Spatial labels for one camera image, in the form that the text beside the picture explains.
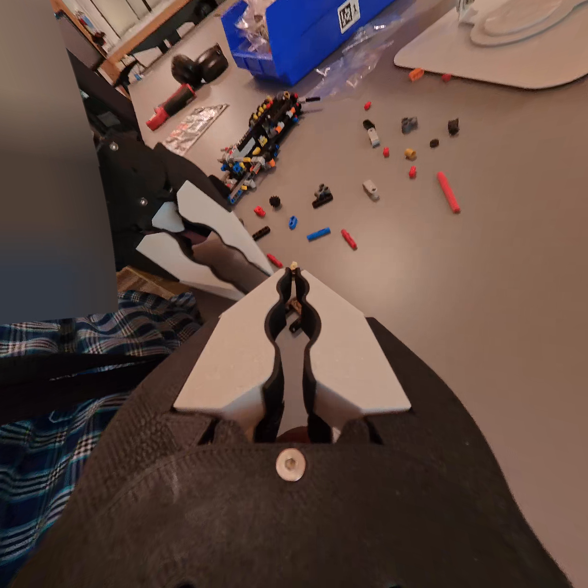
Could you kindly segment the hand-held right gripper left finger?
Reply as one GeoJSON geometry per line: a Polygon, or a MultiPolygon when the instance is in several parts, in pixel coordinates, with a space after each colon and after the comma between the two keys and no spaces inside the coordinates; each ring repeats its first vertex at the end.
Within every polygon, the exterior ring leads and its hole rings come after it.
{"type": "Polygon", "coordinates": [[[255,442],[276,440],[284,411],[278,334],[292,271],[281,269],[222,313],[174,409],[237,422],[255,442]]]}

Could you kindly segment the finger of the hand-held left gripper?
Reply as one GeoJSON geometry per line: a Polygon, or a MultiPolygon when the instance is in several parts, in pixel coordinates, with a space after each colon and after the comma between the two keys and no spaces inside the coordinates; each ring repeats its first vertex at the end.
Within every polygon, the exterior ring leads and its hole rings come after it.
{"type": "Polygon", "coordinates": [[[274,273],[266,254],[235,213],[218,204],[202,189],[185,182],[177,192],[177,205],[186,224],[209,229],[228,252],[239,254],[250,266],[267,276],[274,273]]]}
{"type": "Polygon", "coordinates": [[[165,202],[136,252],[183,285],[239,300],[248,293],[248,263],[228,252],[209,229],[186,224],[178,205],[165,202]]]}

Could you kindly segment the black lego frame piece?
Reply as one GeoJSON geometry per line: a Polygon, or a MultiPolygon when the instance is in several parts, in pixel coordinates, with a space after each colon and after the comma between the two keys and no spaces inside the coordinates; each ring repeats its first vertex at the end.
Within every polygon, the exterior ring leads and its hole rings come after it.
{"type": "Polygon", "coordinates": [[[289,332],[296,336],[302,330],[303,307],[298,301],[298,298],[294,296],[286,303],[285,309],[287,319],[290,315],[296,315],[296,317],[288,324],[289,332]]]}

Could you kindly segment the lego car chassis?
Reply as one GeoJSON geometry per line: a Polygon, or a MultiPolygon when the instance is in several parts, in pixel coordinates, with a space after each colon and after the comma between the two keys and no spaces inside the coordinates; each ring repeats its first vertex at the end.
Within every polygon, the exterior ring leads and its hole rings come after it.
{"type": "Polygon", "coordinates": [[[251,114],[248,128],[237,143],[221,150],[218,159],[224,177],[222,183],[230,206],[256,189],[256,178],[262,171],[276,166],[281,141],[297,126],[303,106],[319,102],[319,96],[300,97],[283,91],[267,96],[251,114]]]}

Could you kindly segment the black lego tyre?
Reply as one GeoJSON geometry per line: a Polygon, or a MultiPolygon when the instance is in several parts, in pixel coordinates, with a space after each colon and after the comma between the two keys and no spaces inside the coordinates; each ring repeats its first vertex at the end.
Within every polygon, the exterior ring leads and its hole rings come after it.
{"type": "Polygon", "coordinates": [[[176,54],[171,61],[171,74],[179,84],[188,84],[193,88],[202,86],[202,66],[186,55],[176,54]]]}
{"type": "Polygon", "coordinates": [[[228,60],[221,46],[216,43],[196,58],[196,79],[202,84],[209,84],[220,77],[228,66],[228,60]]]}

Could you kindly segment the clear bag of lego parts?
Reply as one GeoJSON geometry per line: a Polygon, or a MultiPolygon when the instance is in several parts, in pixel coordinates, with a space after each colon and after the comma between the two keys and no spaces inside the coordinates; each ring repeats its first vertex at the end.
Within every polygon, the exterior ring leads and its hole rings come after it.
{"type": "Polygon", "coordinates": [[[275,1],[245,1],[245,3],[245,11],[235,26],[240,36],[248,43],[250,51],[270,54],[266,13],[275,1]]]}

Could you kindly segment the long red lego axle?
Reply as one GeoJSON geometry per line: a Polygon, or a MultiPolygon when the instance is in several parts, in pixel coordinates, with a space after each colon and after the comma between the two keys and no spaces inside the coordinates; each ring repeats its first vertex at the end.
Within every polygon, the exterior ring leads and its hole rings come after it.
{"type": "Polygon", "coordinates": [[[453,192],[453,189],[449,183],[447,176],[443,172],[437,172],[436,174],[437,181],[439,186],[446,198],[446,201],[454,214],[459,214],[461,212],[460,205],[458,200],[453,192]]]}

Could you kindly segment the red and black cylinder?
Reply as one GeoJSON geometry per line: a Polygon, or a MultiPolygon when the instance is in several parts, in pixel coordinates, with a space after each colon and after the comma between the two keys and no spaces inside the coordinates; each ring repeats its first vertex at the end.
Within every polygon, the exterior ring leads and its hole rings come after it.
{"type": "Polygon", "coordinates": [[[154,114],[146,121],[146,126],[155,131],[169,118],[176,115],[189,105],[196,97],[195,89],[189,84],[181,84],[180,87],[154,109],[154,114]]]}

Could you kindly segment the instruction booklet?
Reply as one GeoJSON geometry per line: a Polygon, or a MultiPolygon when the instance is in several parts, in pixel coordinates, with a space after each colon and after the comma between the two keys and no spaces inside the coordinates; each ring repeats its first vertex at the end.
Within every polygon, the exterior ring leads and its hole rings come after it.
{"type": "Polygon", "coordinates": [[[163,146],[176,155],[185,156],[228,107],[228,104],[196,107],[162,142],[163,146]]]}

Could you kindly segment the wooden table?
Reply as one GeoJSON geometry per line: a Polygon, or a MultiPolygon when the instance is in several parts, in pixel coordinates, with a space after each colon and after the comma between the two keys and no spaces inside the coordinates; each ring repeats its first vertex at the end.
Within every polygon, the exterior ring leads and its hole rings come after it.
{"type": "Polygon", "coordinates": [[[81,24],[76,15],[70,10],[65,1],[51,1],[51,7],[56,15],[66,16],[90,46],[95,49],[102,60],[96,70],[101,69],[108,81],[114,82],[121,72],[119,64],[122,59],[129,55],[141,42],[147,39],[149,35],[159,29],[164,23],[170,20],[178,13],[189,1],[163,1],[148,16],[141,19],[136,25],[132,26],[129,32],[122,35],[122,40],[118,41],[110,52],[96,44],[87,28],[81,24]]]}

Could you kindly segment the blue plaid shirt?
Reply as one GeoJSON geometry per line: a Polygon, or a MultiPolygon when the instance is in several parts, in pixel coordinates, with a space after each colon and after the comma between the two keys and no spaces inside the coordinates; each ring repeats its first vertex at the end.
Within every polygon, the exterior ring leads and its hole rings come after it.
{"type": "MultiPolygon", "coordinates": [[[[58,353],[169,355],[201,326],[191,292],[130,290],[104,315],[1,326],[1,358],[58,353]]],[[[1,566],[26,559],[62,514],[84,465],[128,393],[1,426],[1,566]]]]}

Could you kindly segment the blue storage bin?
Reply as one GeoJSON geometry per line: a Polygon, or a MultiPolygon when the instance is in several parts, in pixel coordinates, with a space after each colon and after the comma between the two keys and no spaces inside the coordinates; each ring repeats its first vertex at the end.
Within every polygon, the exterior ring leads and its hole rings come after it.
{"type": "Polygon", "coordinates": [[[221,21],[236,66],[262,81],[297,84],[392,1],[275,1],[266,10],[270,53],[250,49],[237,23],[238,1],[221,21]]]}

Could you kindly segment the clear plastic bag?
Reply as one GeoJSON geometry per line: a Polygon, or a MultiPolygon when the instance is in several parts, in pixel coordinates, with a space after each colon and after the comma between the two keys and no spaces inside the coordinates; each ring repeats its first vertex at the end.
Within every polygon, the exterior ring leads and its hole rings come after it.
{"type": "Polygon", "coordinates": [[[393,15],[359,28],[342,48],[340,57],[316,69],[321,80],[309,92],[311,97],[325,100],[354,91],[393,45],[393,35],[404,21],[401,16],[393,15]]]}

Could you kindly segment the white flat board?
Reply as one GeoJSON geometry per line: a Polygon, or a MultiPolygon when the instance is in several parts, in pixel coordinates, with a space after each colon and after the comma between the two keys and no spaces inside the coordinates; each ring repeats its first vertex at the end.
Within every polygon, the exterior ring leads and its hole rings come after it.
{"type": "MultiPolygon", "coordinates": [[[[477,9],[503,1],[476,1],[477,9]]],[[[559,24],[527,40],[501,47],[479,47],[472,25],[458,23],[456,1],[394,57],[405,69],[525,90],[566,85],[587,76],[587,1],[559,24]]]]}

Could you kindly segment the white round plate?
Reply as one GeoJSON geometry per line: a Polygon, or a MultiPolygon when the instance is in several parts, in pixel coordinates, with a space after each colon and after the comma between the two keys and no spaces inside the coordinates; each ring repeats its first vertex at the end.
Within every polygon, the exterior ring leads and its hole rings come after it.
{"type": "Polygon", "coordinates": [[[501,47],[546,32],[585,1],[504,1],[477,9],[470,40],[479,47],[501,47]]]}

